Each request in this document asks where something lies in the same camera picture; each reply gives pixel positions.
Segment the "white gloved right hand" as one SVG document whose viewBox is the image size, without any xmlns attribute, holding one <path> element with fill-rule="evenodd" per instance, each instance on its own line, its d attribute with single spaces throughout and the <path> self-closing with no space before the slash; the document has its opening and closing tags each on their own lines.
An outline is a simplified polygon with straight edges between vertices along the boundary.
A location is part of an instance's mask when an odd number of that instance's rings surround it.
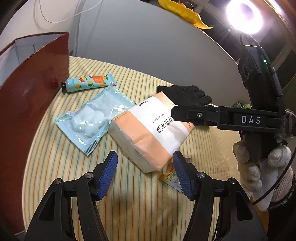
<svg viewBox="0 0 296 241">
<path fill-rule="evenodd" d="M 274 185 L 292 157 L 290 148 L 280 144 L 268 154 L 266 159 L 257 164 L 251 160 L 245 140 L 235 143 L 233 152 L 238 161 L 241 186 L 247 196 L 252 197 L 254 201 L 262 197 Z M 290 167 L 274 190 L 258 202 L 258 209 L 266 211 L 273 204 L 284 201 L 290 196 L 289 192 L 292 186 L 293 170 Z"/>
</svg>

